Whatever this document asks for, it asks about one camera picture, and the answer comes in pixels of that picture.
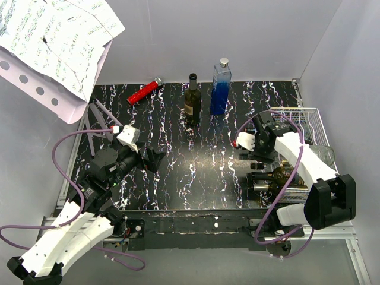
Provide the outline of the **red glitter microphone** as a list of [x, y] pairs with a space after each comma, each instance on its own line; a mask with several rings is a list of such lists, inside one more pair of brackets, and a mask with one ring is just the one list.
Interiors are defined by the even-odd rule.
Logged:
[[142, 89], [136, 91], [133, 95], [129, 96], [127, 102], [132, 106], [162, 85], [162, 79], [160, 77], [156, 77], [151, 83], [147, 84]]

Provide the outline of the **dark green wine bottle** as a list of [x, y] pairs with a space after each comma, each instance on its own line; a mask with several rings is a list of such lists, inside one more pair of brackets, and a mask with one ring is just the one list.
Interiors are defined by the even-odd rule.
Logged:
[[185, 117], [190, 125], [198, 125], [201, 111], [201, 91], [197, 85], [197, 75], [189, 75], [189, 87], [184, 92]]

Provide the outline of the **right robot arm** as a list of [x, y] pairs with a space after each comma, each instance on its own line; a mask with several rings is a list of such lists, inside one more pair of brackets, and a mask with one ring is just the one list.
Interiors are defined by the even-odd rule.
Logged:
[[303, 179], [309, 195], [303, 204], [278, 208], [269, 220], [269, 230], [282, 236], [292, 225], [309, 225], [321, 230], [356, 216], [356, 183], [349, 175], [341, 175], [325, 164], [305, 144], [302, 131], [286, 118], [277, 122], [274, 111], [255, 115], [255, 150], [262, 154], [273, 151], [281, 154]]

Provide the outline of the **clear glass bottle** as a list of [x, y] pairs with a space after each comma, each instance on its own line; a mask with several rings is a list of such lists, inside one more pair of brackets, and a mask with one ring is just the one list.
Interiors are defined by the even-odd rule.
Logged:
[[335, 162], [334, 149], [327, 145], [310, 145], [309, 148], [323, 161], [331, 167]]

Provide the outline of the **dark wine bottle white label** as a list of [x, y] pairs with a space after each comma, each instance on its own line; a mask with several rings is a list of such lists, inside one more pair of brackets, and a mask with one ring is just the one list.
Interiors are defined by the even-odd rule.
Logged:
[[291, 166], [281, 166], [272, 172], [251, 172], [251, 178], [255, 181], [273, 181], [278, 185], [284, 185], [291, 177], [294, 168]]

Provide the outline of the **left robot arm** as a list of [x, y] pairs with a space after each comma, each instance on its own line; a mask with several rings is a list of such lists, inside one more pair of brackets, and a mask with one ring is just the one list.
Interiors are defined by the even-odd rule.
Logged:
[[79, 191], [70, 195], [59, 216], [44, 227], [41, 238], [22, 256], [7, 263], [23, 284], [60, 284], [68, 269], [108, 236], [128, 230], [127, 217], [114, 206], [104, 208], [112, 188], [134, 169], [156, 173], [164, 152], [146, 149], [143, 157], [128, 146], [99, 150], [79, 180]]

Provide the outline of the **blue square glass bottle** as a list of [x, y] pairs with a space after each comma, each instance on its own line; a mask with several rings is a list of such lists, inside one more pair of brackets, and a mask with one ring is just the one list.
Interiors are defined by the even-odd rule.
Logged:
[[232, 73], [229, 60], [221, 58], [214, 66], [213, 88], [211, 93], [210, 112], [213, 116], [222, 115], [226, 110]]

